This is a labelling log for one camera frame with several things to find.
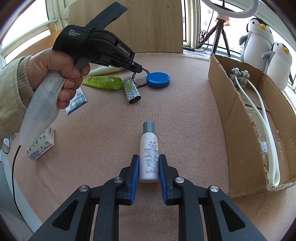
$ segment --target sleeve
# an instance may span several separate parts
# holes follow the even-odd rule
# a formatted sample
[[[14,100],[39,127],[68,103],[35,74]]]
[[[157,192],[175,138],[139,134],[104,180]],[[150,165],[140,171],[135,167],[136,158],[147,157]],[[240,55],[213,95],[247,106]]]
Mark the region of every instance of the sleeve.
[[[19,132],[33,95],[26,72],[30,57],[16,59],[0,70],[0,141]]]

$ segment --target blue round container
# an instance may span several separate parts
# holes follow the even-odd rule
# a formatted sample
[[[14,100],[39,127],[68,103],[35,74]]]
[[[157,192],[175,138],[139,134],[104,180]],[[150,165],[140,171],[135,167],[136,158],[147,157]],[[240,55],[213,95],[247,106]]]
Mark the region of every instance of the blue round container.
[[[147,75],[146,82],[151,88],[165,88],[170,84],[170,76],[162,72],[155,72]]]

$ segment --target finger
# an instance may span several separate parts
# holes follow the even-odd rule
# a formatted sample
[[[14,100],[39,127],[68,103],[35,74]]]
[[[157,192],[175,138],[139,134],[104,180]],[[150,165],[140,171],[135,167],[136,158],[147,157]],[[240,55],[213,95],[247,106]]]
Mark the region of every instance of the finger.
[[[66,79],[65,80],[65,83],[64,83],[64,89],[73,89],[73,90],[76,90],[78,89],[81,84],[82,84],[82,81],[83,81],[83,77],[80,76],[76,79]]]
[[[89,71],[91,70],[91,67],[88,65],[84,66],[81,70],[81,76],[87,76],[89,74]]]
[[[75,68],[72,57],[68,54],[52,49],[46,49],[40,54],[42,57],[42,64],[47,69],[59,70],[66,78],[75,79],[81,76],[80,71]]]
[[[60,109],[63,110],[63,109],[68,107],[69,103],[70,103],[70,101],[60,101],[60,100],[58,100],[57,101],[57,107],[59,107]]]
[[[76,94],[76,90],[67,89],[67,90],[61,90],[59,93],[59,100],[60,101],[70,101],[74,98]]]

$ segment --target yellow beak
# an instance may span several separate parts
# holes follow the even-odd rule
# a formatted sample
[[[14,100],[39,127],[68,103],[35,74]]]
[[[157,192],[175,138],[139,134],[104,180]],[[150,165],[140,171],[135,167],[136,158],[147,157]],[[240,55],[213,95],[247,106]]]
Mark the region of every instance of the yellow beak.
[[[283,50],[285,51],[286,54],[289,53],[289,50],[286,47],[283,47]]]
[[[266,30],[266,26],[263,23],[260,24],[260,28],[262,28],[263,30]]]

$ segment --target tissue pack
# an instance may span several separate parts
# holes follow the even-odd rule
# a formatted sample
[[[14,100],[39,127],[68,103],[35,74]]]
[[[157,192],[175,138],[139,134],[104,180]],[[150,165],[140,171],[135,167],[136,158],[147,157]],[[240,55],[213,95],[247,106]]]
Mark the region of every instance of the tissue pack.
[[[37,160],[52,146],[54,146],[54,127],[50,125],[35,141],[35,144],[27,148],[27,157],[32,160]]]

